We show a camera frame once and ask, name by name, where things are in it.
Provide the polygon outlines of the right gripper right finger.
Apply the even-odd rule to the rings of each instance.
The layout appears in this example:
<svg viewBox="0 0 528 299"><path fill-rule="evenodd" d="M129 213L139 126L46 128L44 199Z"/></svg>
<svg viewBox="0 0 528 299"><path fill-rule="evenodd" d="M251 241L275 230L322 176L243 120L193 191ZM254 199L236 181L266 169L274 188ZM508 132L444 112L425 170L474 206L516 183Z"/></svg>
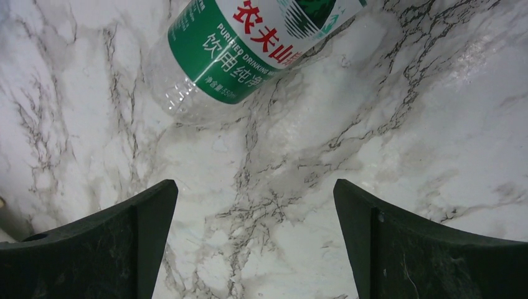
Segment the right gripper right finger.
<svg viewBox="0 0 528 299"><path fill-rule="evenodd" d="M526 298L527 243L430 221L338 179L334 203L360 298Z"/></svg>

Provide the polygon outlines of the green label water bottle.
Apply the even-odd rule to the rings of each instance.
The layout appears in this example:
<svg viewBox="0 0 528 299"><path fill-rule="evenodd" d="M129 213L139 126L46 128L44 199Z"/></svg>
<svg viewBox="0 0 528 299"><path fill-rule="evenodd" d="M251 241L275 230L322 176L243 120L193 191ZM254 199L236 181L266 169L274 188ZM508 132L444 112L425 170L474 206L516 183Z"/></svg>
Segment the green label water bottle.
<svg viewBox="0 0 528 299"><path fill-rule="evenodd" d="M230 115L264 83L366 6L365 1L191 1L152 47L144 78L185 125Z"/></svg>

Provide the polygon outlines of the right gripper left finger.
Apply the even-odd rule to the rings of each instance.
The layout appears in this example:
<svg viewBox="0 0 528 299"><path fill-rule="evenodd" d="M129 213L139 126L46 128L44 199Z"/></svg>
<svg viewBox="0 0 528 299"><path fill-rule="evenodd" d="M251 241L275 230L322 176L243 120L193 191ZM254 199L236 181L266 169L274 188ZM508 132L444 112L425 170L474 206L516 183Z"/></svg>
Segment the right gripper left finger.
<svg viewBox="0 0 528 299"><path fill-rule="evenodd" d="M151 298L178 188L166 179L119 204L1 244L2 298Z"/></svg>

